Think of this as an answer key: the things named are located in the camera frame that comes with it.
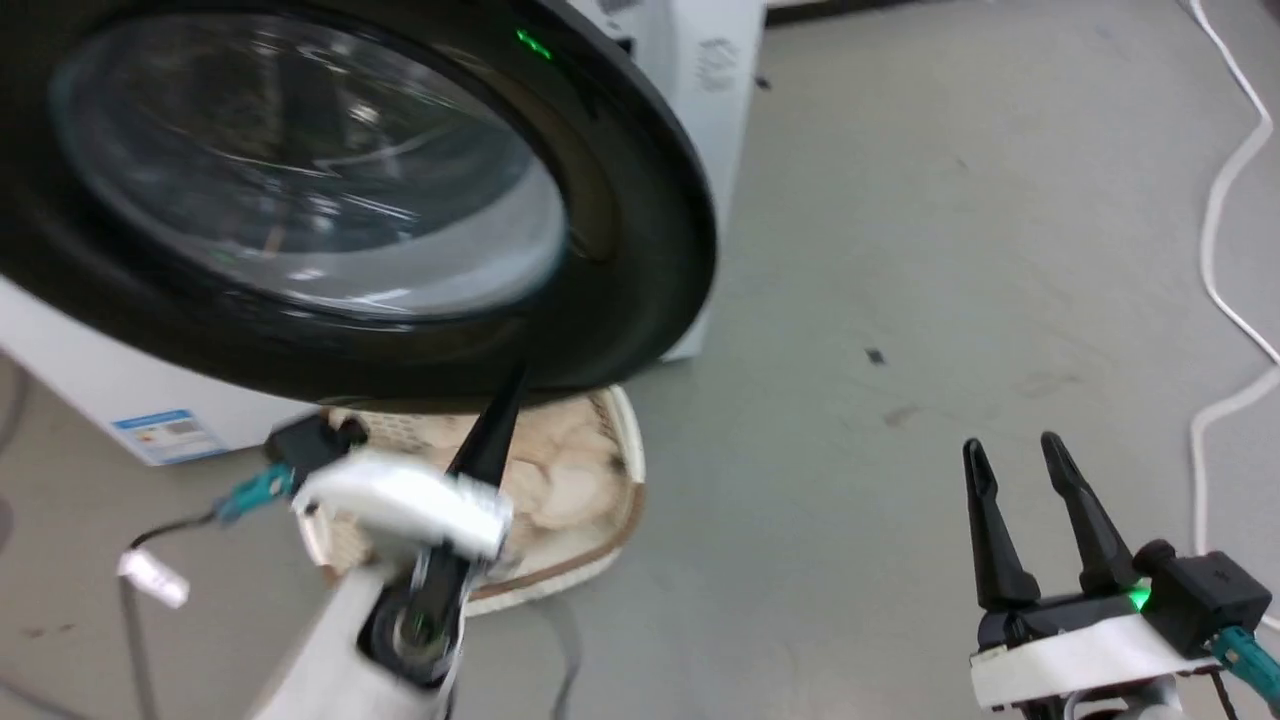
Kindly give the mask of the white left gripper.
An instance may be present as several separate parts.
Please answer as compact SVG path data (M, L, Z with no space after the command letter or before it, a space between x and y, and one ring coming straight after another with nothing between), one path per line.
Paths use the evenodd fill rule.
M498 559L515 510L493 486L506 471L527 373L525 363L511 370L445 473L407 454L360 448L312 471L292 509L333 510L403 541L447 544L467 560Z

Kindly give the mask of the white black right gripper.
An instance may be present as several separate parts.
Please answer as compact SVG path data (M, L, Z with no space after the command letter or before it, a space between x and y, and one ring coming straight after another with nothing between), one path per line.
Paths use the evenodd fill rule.
M1212 657L1183 656L1140 615L1149 589L1133 588L1140 575L1097 493L1060 434L1043 432L1039 446L1051 486L1068 510L1082 592L1094 598L1062 594L1034 605L1041 588L1018 556L993 468L982 442L968 439L963 462L975 593L988 611L978 625L978 651L969 659L978 706L1062 714L1070 698L1124 697L1176 706L1176 678L1211 671Z

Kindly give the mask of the beige cloth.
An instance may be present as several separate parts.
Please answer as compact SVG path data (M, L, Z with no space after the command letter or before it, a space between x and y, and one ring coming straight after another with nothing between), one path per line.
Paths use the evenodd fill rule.
M572 561L605 543L620 507L631 500L625 465L604 395L571 398L520 413L500 491L515 519L507 547L486 574L489 584L524 580L547 568ZM445 470L475 414L397 415L335 410L334 423L358 416L372 447L420 456ZM316 511L300 519L312 561L334 574L364 564L375 548L389 553L390 541L374 541L351 518Z

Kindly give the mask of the cream woven laundry basket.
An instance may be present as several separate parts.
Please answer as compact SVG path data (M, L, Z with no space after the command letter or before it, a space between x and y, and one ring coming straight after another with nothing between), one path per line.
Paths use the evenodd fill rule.
M420 456L442 470L477 419L332 413L334 424L351 418L366 425L374 447ZM522 410L500 486L515 509L508 548L471 591L465 614L499 612L600 575L641 520L645 474L643 437L621 386ZM332 580L390 552L389 541L375 541L334 510L296 518L307 555Z

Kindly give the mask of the blue energy label sticker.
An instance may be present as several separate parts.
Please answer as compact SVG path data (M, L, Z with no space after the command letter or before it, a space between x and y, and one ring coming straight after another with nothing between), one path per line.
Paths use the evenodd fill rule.
M150 466L187 462L230 450L186 409L116 420L111 429Z

